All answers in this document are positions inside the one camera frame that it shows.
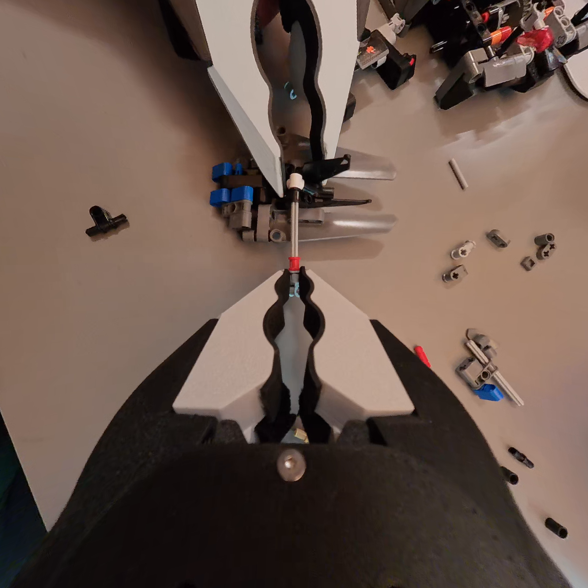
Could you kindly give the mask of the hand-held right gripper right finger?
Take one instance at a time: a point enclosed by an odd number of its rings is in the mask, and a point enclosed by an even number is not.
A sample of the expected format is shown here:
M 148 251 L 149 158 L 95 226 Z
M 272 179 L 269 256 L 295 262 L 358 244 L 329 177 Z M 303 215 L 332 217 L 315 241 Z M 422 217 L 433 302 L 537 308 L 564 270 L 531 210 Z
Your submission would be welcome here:
M 368 316 L 307 269 L 299 271 L 303 325 L 311 337 L 299 417 L 310 443 L 329 443 L 353 420 L 415 410 Z

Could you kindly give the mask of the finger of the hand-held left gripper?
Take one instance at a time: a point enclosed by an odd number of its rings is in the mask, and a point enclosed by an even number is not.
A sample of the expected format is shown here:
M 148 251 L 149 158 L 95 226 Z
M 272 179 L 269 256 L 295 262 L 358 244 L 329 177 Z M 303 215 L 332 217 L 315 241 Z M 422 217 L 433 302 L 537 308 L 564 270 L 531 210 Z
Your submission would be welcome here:
M 312 158 L 334 158 L 359 49 L 357 1 L 279 1 L 291 81 L 311 111 Z
M 196 1 L 209 77 L 262 175 L 284 195 L 282 146 L 272 125 L 272 90 L 254 44 L 256 1 Z

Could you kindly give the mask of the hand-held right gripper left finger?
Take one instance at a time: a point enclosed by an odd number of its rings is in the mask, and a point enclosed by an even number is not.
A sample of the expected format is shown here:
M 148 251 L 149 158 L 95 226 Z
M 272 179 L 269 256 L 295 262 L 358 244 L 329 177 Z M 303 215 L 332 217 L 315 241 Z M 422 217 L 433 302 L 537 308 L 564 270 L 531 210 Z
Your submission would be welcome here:
M 247 442 L 258 441 L 255 427 L 280 408 L 276 337 L 289 293 L 290 272 L 278 271 L 218 317 L 173 402 L 176 413 L 237 422 Z

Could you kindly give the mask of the grey black lego subassembly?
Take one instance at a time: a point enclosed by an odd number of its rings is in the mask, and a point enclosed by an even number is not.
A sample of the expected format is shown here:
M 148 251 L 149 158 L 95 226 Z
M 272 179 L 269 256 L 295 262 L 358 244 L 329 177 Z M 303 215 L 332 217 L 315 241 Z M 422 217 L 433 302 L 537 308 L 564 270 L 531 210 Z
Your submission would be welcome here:
M 300 242 L 350 239 L 390 232 L 394 215 L 359 212 L 370 198 L 339 198 L 328 180 L 394 180 L 391 160 L 338 148 L 334 159 L 311 162 L 309 138 L 277 128 L 287 156 L 285 171 L 301 172 L 305 182 L 299 194 L 298 239 Z M 291 238 L 291 199 L 279 197 L 253 159 L 223 162 L 212 168 L 209 204 L 227 227 L 245 242 L 285 243 Z

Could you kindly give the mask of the metal axle with red bush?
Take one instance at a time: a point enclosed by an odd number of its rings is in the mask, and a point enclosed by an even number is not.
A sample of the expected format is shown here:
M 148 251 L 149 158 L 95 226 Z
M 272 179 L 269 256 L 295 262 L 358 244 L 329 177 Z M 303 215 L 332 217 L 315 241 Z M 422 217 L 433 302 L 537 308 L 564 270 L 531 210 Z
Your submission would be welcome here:
M 290 195 L 290 297 L 294 298 L 299 288 L 300 256 L 299 256 L 299 194 L 297 187 L 289 188 Z

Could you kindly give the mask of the black grey lego module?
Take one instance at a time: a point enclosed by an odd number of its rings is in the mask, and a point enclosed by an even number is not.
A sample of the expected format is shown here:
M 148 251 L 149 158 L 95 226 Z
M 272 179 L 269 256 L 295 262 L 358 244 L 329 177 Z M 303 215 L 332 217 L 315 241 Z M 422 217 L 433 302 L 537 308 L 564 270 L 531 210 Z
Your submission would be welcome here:
M 386 24 L 376 29 L 364 28 L 359 37 L 355 72 L 374 70 L 390 90 L 408 82 L 415 73 L 416 55 L 401 53 L 395 43 L 406 21 L 395 9 Z

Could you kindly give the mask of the partly built lego car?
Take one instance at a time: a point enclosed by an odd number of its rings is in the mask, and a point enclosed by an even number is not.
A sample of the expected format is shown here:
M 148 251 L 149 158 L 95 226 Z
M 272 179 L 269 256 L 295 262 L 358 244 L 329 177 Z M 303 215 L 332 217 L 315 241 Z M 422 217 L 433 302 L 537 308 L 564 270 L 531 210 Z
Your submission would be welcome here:
M 435 93 L 442 110 L 496 89 L 525 93 L 587 50 L 587 1 L 379 1 L 395 34 L 423 24 L 450 68 Z

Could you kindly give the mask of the black T-shaped lego pin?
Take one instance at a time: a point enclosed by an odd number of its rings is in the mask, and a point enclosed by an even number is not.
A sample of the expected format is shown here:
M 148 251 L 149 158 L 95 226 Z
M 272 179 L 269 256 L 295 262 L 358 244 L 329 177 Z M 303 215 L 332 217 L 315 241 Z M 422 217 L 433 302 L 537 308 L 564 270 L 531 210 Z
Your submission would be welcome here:
M 93 226 L 86 229 L 85 233 L 91 238 L 106 235 L 128 224 L 126 215 L 112 217 L 106 209 L 98 205 L 90 207 L 89 214 L 92 217 Z

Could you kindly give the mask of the person's green shirt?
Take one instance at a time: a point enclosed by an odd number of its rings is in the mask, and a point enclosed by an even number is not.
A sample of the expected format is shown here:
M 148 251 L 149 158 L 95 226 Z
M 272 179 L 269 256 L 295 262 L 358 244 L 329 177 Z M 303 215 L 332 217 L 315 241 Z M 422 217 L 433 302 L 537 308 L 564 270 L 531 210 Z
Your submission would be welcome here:
M 1 419 L 1 587 L 9 587 L 47 531 Z

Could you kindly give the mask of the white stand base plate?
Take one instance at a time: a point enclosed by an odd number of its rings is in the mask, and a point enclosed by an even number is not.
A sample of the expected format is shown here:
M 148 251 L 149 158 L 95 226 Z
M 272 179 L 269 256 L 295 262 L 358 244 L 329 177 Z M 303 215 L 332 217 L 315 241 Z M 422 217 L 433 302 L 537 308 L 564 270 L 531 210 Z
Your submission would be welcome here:
M 572 90 L 587 100 L 587 52 L 571 57 L 563 72 Z

